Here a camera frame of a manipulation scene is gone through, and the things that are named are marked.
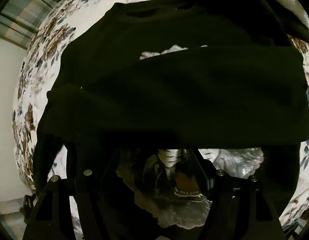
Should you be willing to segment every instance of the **white wall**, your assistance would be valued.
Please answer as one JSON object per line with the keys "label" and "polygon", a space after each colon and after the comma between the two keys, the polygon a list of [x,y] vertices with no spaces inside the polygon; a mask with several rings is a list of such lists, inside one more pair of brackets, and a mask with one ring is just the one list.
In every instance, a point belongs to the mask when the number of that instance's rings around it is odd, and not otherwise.
{"label": "white wall", "polygon": [[30,194],[19,179],[14,157],[12,101],[26,51],[0,39],[0,201]]}

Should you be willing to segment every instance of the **plaid curtain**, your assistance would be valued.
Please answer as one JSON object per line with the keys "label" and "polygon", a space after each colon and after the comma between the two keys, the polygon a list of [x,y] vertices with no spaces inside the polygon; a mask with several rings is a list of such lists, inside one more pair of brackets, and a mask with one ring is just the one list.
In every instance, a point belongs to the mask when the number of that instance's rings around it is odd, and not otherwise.
{"label": "plaid curtain", "polygon": [[56,0],[10,0],[0,14],[0,35],[28,47]]}

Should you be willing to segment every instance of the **floral pattern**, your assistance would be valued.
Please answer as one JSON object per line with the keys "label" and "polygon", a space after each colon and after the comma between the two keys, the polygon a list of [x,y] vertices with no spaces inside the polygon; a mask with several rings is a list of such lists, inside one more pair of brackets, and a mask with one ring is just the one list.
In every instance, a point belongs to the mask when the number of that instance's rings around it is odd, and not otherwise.
{"label": "floral pattern", "polygon": [[[36,127],[48,101],[46,93],[58,76],[62,52],[67,44],[101,19],[115,2],[136,1],[142,0],[61,0],[43,20],[38,33],[32,39],[21,66],[12,111],[16,163],[21,180],[31,190],[35,191],[32,157],[37,142]],[[303,68],[309,86],[309,44],[294,37],[291,37],[291,40],[304,57]],[[65,165],[66,149],[63,147],[49,177],[58,174],[65,178]],[[309,206],[309,140],[301,143],[300,165],[298,187],[280,217],[282,225],[291,223]],[[75,201],[70,202],[74,227],[80,232]]]}

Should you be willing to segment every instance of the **neckline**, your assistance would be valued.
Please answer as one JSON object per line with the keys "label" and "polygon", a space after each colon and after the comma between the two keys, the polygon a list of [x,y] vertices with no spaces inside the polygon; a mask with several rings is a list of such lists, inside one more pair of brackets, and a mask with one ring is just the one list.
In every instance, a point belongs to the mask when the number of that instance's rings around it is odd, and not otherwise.
{"label": "neckline", "polygon": [[[146,10],[159,9],[164,7],[178,7],[185,2],[193,2],[189,9],[176,9],[169,12],[154,14],[148,17],[130,16],[128,13],[136,13]],[[147,23],[157,21],[178,20],[205,11],[205,8],[196,0],[148,0],[136,3],[115,3],[111,8],[116,19],[124,23]]]}

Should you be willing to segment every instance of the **metal screw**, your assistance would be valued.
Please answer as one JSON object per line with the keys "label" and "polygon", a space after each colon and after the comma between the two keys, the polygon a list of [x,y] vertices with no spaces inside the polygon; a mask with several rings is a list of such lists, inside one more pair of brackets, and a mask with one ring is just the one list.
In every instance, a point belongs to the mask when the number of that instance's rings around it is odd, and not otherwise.
{"label": "metal screw", "polygon": [[252,176],[250,177],[250,179],[251,179],[251,181],[253,181],[253,182],[258,181],[258,179],[257,179],[257,177],[256,177],[255,175],[252,175]]}
{"label": "metal screw", "polygon": [[85,171],[83,172],[83,174],[84,174],[85,176],[90,176],[90,175],[92,174],[92,170],[85,170]]}
{"label": "metal screw", "polygon": [[217,175],[218,176],[223,176],[225,172],[223,170],[217,170]]}
{"label": "metal screw", "polygon": [[51,177],[52,182],[56,182],[58,179],[59,179],[58,175],[54,175],[54,176]]}

